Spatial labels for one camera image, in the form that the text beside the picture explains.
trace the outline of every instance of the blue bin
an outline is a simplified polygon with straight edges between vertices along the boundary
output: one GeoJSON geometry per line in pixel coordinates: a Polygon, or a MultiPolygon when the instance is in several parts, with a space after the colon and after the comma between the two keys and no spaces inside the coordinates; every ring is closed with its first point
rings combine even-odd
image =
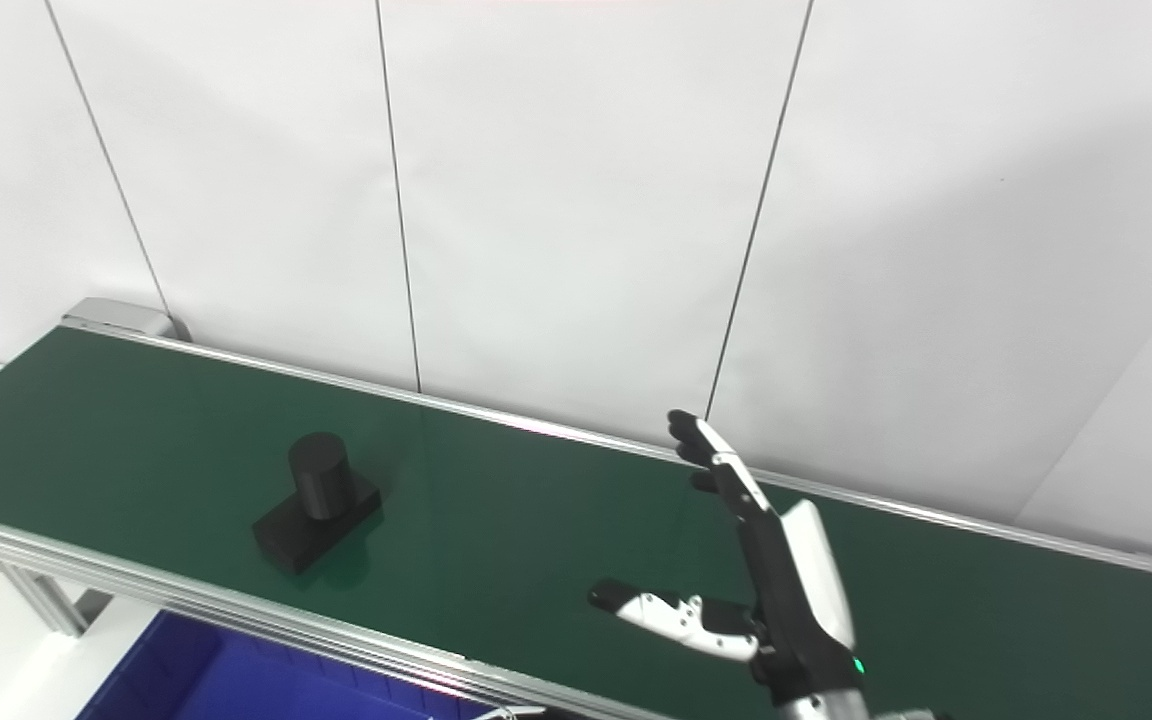
{"type": "Polygon", "coordinates": [[[78,720],[471,720],[490,710],[159,612],[78,720]]]}

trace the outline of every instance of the robotic hand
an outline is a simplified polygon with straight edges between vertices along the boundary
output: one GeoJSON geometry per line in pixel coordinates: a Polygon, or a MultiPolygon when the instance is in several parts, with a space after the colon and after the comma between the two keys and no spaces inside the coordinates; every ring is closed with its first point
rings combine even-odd
{"type": "MultiPolygon", "coordinates": [[[[782,720],[870,720],[842,581],[812,501],[783,515],[736,452],[705,420],[673,410],[679,456],[704,468],[691,484],[717,493],[736,516],[736,535],[755,584],[755,606],[641,591],[617,579],[590,589],[599,609],[727,660],[748,662],[782,720]]],[[[947,720],[925,710],[874,720],[947,720]]]]}

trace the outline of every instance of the black object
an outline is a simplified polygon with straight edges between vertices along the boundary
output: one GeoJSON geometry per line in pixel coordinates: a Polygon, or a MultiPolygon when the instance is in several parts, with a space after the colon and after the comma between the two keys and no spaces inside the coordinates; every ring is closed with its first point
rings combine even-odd
{"type": "Polygon", "coordinates": [[[719,635],[751,635],[758,632],[758,626],[750,617],[749,607],[741,602],[717,600],[713,597],[700,598],[704,611],[700,613],[700,627],[719,635]]]}
{"type": "Polygon", "coordinates": [[[271,562],[301,575],[380,507],[380,491],[349,469],[338,434],[311,433],[287,452],[296,493],[252,524],[271,562]]]}

